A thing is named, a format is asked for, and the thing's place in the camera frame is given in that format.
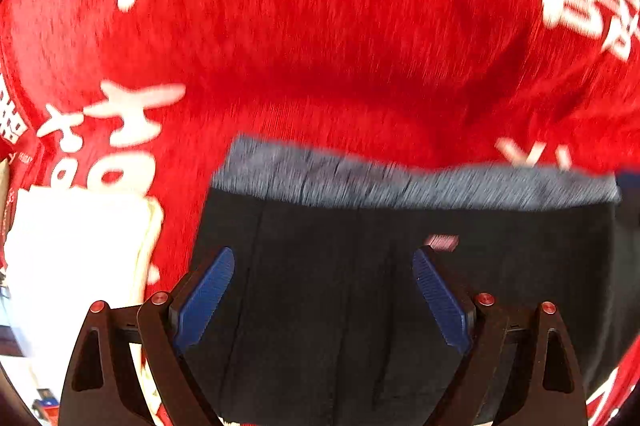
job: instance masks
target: gray waistband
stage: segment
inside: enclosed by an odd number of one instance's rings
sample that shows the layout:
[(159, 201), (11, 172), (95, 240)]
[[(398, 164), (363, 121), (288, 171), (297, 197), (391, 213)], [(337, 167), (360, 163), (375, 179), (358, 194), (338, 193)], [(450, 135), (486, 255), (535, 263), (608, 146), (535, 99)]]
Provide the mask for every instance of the gray waistband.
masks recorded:
[(425, 172), (238, 137), (212, 187), (308, 206), (550, 210), (618, 200), (615, 178), (553, 167)]

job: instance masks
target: folded white cloth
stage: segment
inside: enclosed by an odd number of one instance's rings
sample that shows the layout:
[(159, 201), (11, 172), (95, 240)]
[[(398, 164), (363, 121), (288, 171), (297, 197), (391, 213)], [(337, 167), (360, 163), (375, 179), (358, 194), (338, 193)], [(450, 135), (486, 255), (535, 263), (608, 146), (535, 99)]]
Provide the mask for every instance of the folded white cloth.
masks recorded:
[[(158, 201), (135, 194), (32, 186), (18, 192), (4, 246), (13, 327), (27, 342), (38, 383), (60, 398), (89, 306), (143, 302), (163, 219)], [(134, 362), (142, 375), (140, 348)]]

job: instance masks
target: red fabric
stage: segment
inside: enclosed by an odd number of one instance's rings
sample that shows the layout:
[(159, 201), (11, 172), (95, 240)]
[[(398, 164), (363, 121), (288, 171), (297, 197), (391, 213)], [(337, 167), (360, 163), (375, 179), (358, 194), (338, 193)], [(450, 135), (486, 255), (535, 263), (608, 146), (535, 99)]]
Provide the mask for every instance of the red fabric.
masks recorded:
[[(185, 272), (211, 174), (241, 132), (427, 169), (505, 161), (501, 138), (524, 158), (546, 143), (541, 163), (568, 151), (595, 173), (638, 167), (638, 37), (628, 57), (614, 44), (640, 2), (623, 0), (625, 16), (617, 0), (567, 0), (598, 13), (589, 33), (543, 1), (4, 0), (0, 72), (28, 127), (13, 137), (11, 197), (50, 184), (63, 158), (62, 182), (76, 185), (115, 153), (151, 161), (150, 188), (134, 179), (166, 213), (150, 295)], [(159, 135), (114, 145), (122, 119), (95, 117), (104, 80), (185, 86), (184, 97), (145, 110)], [(80, 149), (62, 151), (59, 131), (36, 136), (47, 104), (94, 106), (72, 127)]]

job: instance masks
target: blue gripper pad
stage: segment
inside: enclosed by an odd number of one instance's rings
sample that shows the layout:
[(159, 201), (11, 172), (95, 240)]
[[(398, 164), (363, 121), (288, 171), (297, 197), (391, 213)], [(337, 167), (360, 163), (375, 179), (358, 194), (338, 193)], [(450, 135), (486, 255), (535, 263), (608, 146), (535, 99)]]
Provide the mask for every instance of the blue gripper pad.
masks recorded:
[(466, 314), (421, 249), (414, 253), (414, 278), (447, 345), (466, 354), (472, 342)]
[(235, 266), (233, 251), (225, 247), (180, 309), (174, 337), (174, 347), (179, 354), (200, 341), (222, 295), (229, 287)]

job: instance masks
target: black fabric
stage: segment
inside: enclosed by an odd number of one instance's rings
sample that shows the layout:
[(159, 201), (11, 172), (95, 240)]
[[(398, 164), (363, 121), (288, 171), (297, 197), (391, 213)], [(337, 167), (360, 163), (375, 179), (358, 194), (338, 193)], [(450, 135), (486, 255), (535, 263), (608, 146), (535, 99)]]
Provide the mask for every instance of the black fabric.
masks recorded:
[[(229, 246), (237, 268), (186, 361), (228, 421), (422, 426), (460, 357), (417, 291), (411, 258), (425, 238), (445, 234), (460, 243), (442, 260), (476, 291), (558, 305), (591, 391), (640, 324), (620, 305), (633, 290), (613, 231), (610, 205), (328, 210), (212, 189), (193, 265)], [(499, 396), (497, 384), (479, 422), (492, 418)]]

